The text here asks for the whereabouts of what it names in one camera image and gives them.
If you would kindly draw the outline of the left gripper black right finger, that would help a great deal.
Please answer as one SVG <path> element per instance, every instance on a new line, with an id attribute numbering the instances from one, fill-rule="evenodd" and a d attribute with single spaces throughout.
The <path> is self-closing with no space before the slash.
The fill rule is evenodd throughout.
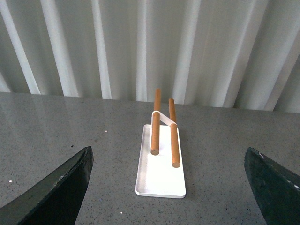
<path id="1" fill-rule="evenodd" d="M 249 147 L 244 169 L 259 209 L 268 225 L 300 223 L 300 177 Z"/>

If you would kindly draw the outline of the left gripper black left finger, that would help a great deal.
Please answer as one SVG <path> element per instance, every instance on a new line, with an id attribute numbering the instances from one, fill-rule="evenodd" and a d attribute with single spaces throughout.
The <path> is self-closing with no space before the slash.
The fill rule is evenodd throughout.
<path id="1" fill-rule="evenodd" d="M 73 225 L 93 167 L 90 146 L 0 209 L 2 225 Z"/>

